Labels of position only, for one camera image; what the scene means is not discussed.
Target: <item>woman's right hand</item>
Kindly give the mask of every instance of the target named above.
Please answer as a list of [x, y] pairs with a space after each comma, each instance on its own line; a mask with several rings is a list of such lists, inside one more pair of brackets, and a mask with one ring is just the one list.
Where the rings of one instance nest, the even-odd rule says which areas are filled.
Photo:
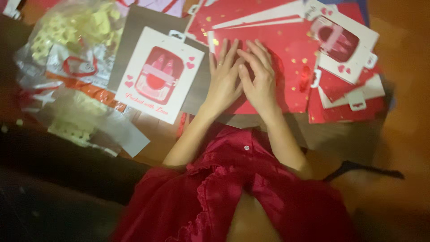
[[237, 53], [249, 62], [255, 78], [253, 81], [251, 80], [248, 69], [243, 64], [239, 65], [239, 77], [246, 98], [267, 123], [273, 115], [280, 113], [280, 107], [276, 102], [276, 82], [272, 59], [259, 40], [255, 40], [255, 43], [247, 40], [246, 45], [251, 53], [243, 50], [237, 50]]

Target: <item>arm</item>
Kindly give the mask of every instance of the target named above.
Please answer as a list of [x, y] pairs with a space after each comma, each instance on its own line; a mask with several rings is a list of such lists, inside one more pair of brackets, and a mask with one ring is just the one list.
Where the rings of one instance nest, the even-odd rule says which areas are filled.
[[309, 164], [276, 102], [276, 82], [271, 56], [258, 40], [255, 43], [248, 40], [246, 45], [252, 53], [237, 51], [239, 56], [249, 62], [255, 74], [254, 80], [251, 81], [248, 69], [244, 65], [239, 65], [239, 76], [246, 98], [267, 125], [270, 146], [279, 162], [291, 168], [300, 178], [309, 179], [311, 177]]
[[235, 40], [227, 52], [228, 40], [224, 39], [217, 64], [213, 54], [209, 54], [212, 78], [208, 96], [196, 117], [167, 154], [163, 165], [183, 166], [193, 161], [210, 125], [242, 94], [242, 85], [236, 87], [236, 79], [238, 66], [244, 63], [244, 59], [239, 58], [233, 65], [238, 45], [239, 41]]

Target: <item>black strap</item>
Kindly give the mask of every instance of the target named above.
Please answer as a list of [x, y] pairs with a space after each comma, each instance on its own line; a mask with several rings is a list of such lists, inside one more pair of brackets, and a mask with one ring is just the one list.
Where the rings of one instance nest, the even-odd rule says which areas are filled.
[[383, 169], [379, 169], [379, 168], [376, 168], [373, 166], [358, 164], [358, 163], [354, 163], [351, 161], [344, 161], [344, 162], [342, 162], [341, 167], [339, 167], [333, 173], [331, 173], [326, 178], [324, 178], [323, 181], [330, 182], [333, 179], [337, 178], [338, 176], [340, 176], [346, 172], [353, 171], [353, 170], [365, 170], [365, 171], [370, 171], [373, 173], [378, 173], [378, 174], [389, 176], [389, 177], [399, 178], [402, 180], [405, 179], [405, 176], [400, 171], [383, 170]]

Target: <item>finger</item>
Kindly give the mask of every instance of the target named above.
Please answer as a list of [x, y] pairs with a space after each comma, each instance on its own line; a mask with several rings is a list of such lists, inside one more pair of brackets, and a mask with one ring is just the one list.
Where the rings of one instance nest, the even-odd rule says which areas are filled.
[[269, 63], [272, 64], [272, 56], [270, 55], [269, 51], [267, 50], [266, 47], [264, 47], [264, 45], [260, 42], [260, 40], [256, 39], [255, 40], [255, 44], [260, 47], [260, 49], [262, 49], [264, 51], [264, 53], [266, 54], [267, 59], [269, 60]]
[[255, 75], [264, 74], [265, 68], [261, 63], [260, 59], [257, 58], [255, 55], [247, 53], [243, 50], [237, 50], [237, 54], [239, 54], [239, 56], [243, 57], [247, 62], [249, 62], [249, 65], [251, 66], [251, 69], [253, 70]]
[[251, 49], [252, 53], [260, 59], [261, 63], [264, 65], [265, 68], [271, 67], [270, 62], [267, 59], [266, 53], [262, 49], [260, 49], [260, 47], [258, 47], [255, 43], [252, 43], [249, 40], [246, 41], [246, 45], [248, 46], [248, 48]]
[[239, 59], [237, 59], [230, 70], [230, 74], [234, 77], [237, 77], [237, 74], [239, 72], [239, 65], [244, 63], [245, 63], [245, 59], [243, 57], [240, 57]]
[[222, 41], [221, 52], [219, 53], [219, 60], [218, 60], [217, 68], [219, 68], [220, 66], [222, 66], [224, 64], [225, 55], [227, 54], [227, 45], [228, 45], [228, 39], [224, 39]]
[[240, 95], [243, 93], [243, 83], [240, 82], [239, 85], [237, 85], [236, 90], [234, 91], [234, 98], [238, 99]]
[[225, 56], [225, 60], [223, 63], [223, 66], [225, 66], [225, 68], [230, 68], [231, 65], [233, 64], [234, 56], [236, 55], [238, 45], [239, 45], [239, 40], [235, 39], [233, 44], [231, 45], [230, 50]]
[[215, 55], [211, 52], [209, 53], [209, 70], [211, 72], [211, 75], [213, 75], [216, 71], [216, 60], [215, 60]]
[[240, 82], [242, 83], [243, 91], [245, 92], [245, 94], [247, 92], [249, 92], [250, 90], [252, 90], [252, 88], [254, 88], [254, 85], [252, 84], [251, 78], [249, 77], [248, 69], [246, 68], [246, 66], [244, 64], [239, 65], [239, 77], [240, 77]]

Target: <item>white packaging card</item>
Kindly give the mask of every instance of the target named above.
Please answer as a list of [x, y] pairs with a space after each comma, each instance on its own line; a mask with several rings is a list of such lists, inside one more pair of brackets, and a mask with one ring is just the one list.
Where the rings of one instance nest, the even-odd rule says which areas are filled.
[[351, 84], [357, 83], [365, 66], [373, 68], [377, 57], [372, 50], [378, 33], [317, 0], [306, 3], [305, 17], [313, 21], [311, 32], [322, 42], [321, 68]]
[[[324, 93], [321, 87], [318, 87], [319, 96], [321, 97], [322, 106], [325, 109], [334, 108], [349, 103], [346, 97], [339, 98], [331, 102]], [[385, 96], [384, 88], [382, 87], [381, 78], [379, 74], [375, 74], [364, 86], [354, 89], [351, 92], [360, 92], [365, 100]]]
[[184, 40], [145, 27], [115, 99], [173, 124], [205, 54]]

